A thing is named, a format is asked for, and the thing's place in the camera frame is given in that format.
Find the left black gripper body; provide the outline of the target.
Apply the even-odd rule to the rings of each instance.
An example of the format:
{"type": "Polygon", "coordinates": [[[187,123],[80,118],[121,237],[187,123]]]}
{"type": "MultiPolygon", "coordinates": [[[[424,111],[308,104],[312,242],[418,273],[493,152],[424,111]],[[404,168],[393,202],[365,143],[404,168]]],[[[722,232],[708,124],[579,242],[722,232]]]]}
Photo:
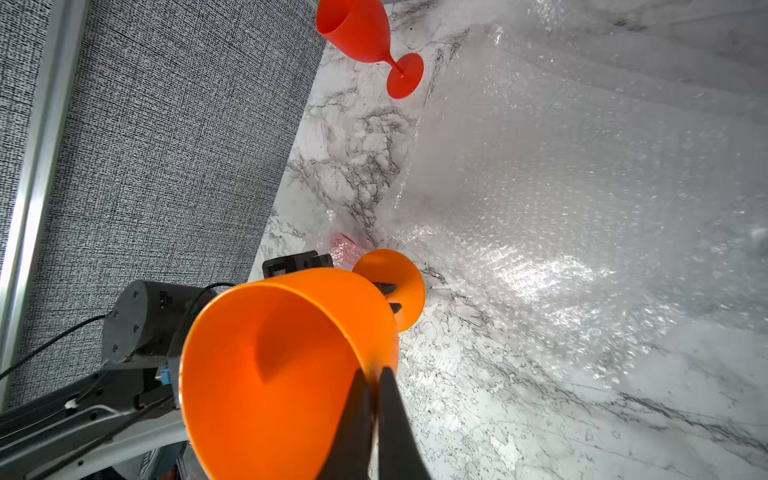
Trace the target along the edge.
{"type": "Polygon", "coordinates": [[[216,287],[137,280],[118,296],[102,329],[100,400],[110,408],[181,406],[186,337],[216,287]]]}

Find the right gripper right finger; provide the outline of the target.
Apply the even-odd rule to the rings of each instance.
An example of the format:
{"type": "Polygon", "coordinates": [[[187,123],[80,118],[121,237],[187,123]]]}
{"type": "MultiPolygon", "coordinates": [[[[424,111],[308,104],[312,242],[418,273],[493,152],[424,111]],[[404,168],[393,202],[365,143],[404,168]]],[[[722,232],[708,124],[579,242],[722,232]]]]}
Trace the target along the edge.
{"type": "Polygon", "coordinates": [[[380,376],[377,417],[378,478],[429,480],[390,367],[384,367],[380,376]]]}

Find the orange wine glass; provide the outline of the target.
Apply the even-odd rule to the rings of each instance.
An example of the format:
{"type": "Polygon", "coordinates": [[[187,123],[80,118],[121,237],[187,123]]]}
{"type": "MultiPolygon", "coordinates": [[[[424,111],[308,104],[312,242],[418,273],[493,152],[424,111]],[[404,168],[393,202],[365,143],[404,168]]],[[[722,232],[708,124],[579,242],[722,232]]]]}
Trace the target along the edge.
{"type": "Polygon", "coordinates": [[[399,336],[426,290],[403,254],[366,253],[351,271],[314,268],[233,287],[196,317],[180,374],[181,411],[211,479],[316,479],[355,372],[396,375],[399,336]],[[374,282],[397,290],[384,296],[374,282]]]}

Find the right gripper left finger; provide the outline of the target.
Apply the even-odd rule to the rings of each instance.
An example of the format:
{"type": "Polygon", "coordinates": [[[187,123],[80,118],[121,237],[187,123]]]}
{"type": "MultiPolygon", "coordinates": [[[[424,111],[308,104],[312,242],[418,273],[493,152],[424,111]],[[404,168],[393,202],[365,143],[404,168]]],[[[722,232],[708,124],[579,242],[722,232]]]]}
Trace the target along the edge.
{"type": "Polygon", "coordinates": [[[333,443],[316,479],[367,479],[375,425],[375,389],[355,372],[333,443]]]}

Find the red plastic wine glass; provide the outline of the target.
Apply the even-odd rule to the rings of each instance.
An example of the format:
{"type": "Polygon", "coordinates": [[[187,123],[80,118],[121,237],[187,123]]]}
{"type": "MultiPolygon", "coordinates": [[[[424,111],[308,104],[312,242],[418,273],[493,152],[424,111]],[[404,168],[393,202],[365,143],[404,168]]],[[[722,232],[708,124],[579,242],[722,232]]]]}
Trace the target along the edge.
{"type": "Polygon", "coordinates": [[[316,29],[349,58],[363,63],[385,62],[391,67],[387,92],[393,99],[410,96],[419,86],[425,64],[417,53],[399,60],[391,54],[389,20],[378,0],[322,0],[316,29]]]}

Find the clear bubble wrap sheet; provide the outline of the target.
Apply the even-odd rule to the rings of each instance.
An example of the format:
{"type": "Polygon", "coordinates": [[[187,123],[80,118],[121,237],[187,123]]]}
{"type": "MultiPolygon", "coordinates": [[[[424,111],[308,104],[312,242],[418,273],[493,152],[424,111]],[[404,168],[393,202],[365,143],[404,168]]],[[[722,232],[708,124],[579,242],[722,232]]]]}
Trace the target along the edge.
{"type": "Polygon", "coordinates": [[[526,349],[616,377],[767,333],[767,5],[527,1],[472,26],[380,222],[526,349]]]}

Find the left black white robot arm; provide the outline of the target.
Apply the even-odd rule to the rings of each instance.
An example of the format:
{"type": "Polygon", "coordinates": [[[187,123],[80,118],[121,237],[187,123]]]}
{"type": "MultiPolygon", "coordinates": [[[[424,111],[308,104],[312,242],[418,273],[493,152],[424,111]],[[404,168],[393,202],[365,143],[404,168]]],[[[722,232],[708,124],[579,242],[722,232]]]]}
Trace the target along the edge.
{"type": "Polygon", "coordinates": [[[351,270],[310,251],[264,279],[136,281],[104,319],[103,367],[1,417],[1,475],[48,477],[173,411],[212,479],[313,479],[355,377],[375,387],[419,317],[418,268],[393,250],[351,270]]]}

